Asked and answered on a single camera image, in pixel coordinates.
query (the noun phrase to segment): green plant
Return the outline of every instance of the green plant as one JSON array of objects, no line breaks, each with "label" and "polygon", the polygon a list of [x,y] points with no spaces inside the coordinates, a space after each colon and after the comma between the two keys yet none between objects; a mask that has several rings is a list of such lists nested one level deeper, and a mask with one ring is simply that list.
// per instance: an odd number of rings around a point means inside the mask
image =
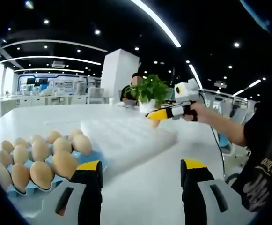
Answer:
[{"label": "green plant", "polygon": [[158,75],[149,75],[147,79],[143,79],[143,83],[137,86],[130,86],[126,89],[126,93],[130,92],[140,102],[149,102],[151,99],[156,100],[156,104],[160,105],[164,102],[170,88],[166,82],[160,80]]}]

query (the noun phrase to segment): potted plant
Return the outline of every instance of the potted plant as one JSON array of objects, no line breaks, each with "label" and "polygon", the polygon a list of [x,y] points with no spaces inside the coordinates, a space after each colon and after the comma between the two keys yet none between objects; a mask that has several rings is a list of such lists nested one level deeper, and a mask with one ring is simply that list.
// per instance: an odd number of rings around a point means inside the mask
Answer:
[{"label": "potted plant", "polygon": [[130,92],[139,101],[139,111],[149,113],[152,110],[161,107],[170,88],[158,77],[158,75],[149,75],[143,79],[143,83],[137,86],[130,86],[125,94]]}]

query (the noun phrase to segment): table surface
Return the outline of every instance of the table surface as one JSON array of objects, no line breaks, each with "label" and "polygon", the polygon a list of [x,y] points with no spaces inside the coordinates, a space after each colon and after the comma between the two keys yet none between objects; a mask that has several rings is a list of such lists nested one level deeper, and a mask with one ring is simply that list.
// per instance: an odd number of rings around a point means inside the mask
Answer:
[{"label": "table surface", "polygon": [[[105,104],[53,105],[15,108],[0,118],[0,143],[17,137],[63,135],[81,121],[142,118],[136,110]],[[184,224],[180,160],[191,158],[207,165],[223,179],[221,154],[208,125],[184,120],[164,120],[158,129],[177,132],[177,143],[145,163],[118,175],[102,189],[101,221],[108,225]]]}]

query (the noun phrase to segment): brown egg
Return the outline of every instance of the brown egg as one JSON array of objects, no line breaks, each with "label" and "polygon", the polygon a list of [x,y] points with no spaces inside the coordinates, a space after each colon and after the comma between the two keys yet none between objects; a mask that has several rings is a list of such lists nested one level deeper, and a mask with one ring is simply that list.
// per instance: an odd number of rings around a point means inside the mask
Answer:
[{"label": "brown egg", "polygon": [[14,146],[11,144],[11,142],[9,142],[7,140],[4,140],[1,142],[1,148],[8,153],[10,153],[14,150]]},{"label": "brown egg", "polygon": [[53,143],[53,153],[55,154],[57,151],[67,151],[69,153],[72,152],[71,143],[63,137],[59,137]]},{"label": "brown egg", "polygon": [[151,128],[152,129],[156,129],[158,126],[159,126],[159,124],[160,124],[160,120],[151,120],[150,121],[150,123],[151,123]]},{"label": "brown egg", "polygon": [[59,137],[62,135],[58,131],[52,131],[48,136],[47,136],[47,142],[50,144],[53,144],[55,140],[57,140]]},{"label": "brown egg", "polygon": [[29,182],[29,169],[23,164],[15,163],[11,172],[11,177],[15,188],[21,193],[25,194],[25,187]]},{"label": "brown egg", "polygon": [[0,185],[6,191],[11,184],[12,180],[9,171],[0,164]]},{"label": "brown egg", "polygon": [[5,150],[0,151],[0,163],[6,168],[10,164],[13,164],[12,156],[9,153],[7,153]]},{"label": "brown egg", "polygon": [[78,166],[78,161],[66,151],[57,151],[52,157],[54,172],[67,179],[70,179]]},{"label": "brown egg", "polygon": [[14,147],[16,147],[19,144],[25,146],[26,148],[29,147],[29,143],[21,137],[16,138],[16,140],[14,141]]},{"label": "brown egg", "polygon": [[29,153],[24,145],[16,145],[13,151],[14,163],[24,164],[29,159]]},{"label": "brown egg", "polygon": [[32,157],[34,161],[45,161],[50,150],[43,139],[36,139],[32,144]]},{"label": "brown egg", "polygon": [[41,141],[45,142],[44,138],[40,135],[32,135],[30,138],[31,144],[33,144],[35,142],[35,140],[41,140]]},{"label": "brown egg", "polygon": [[72,141],[74,150],[83,153],[88,156],[92,152],[92,145],[88,137],[85,135],[75,135]]},{"label": "brown egg", "polygon": [[75,135],[82,135],[82,134],[83,134],[83,132],[79,129],[73,130],[70,132],[70,134],[68,136],[68,140],[72,141]]},{"label": "brown egg", "polygon": [[50,189],[54,174],[45,162],[34,162],[29,173],[32,181],[42,189]]}]

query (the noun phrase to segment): white table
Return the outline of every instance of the white table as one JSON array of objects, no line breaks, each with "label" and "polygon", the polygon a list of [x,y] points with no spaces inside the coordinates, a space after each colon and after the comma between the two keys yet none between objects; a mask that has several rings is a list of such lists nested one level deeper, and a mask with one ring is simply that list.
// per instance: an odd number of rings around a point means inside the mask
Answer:
[{"label": "white table", "polygon": [[[52,130],[67,135],[80,120],[143,116],[138,111],[110,105],[56,105],[16,108],[0,118],[0,142]],[[184,224],[180,160],[205,163],[215,178],[223,179],[222,160],[211,128],[196,122],[166,120],[161,129],[178,131],[177,144],[146,163],[108,182],[102,190],[102,225]]]}]

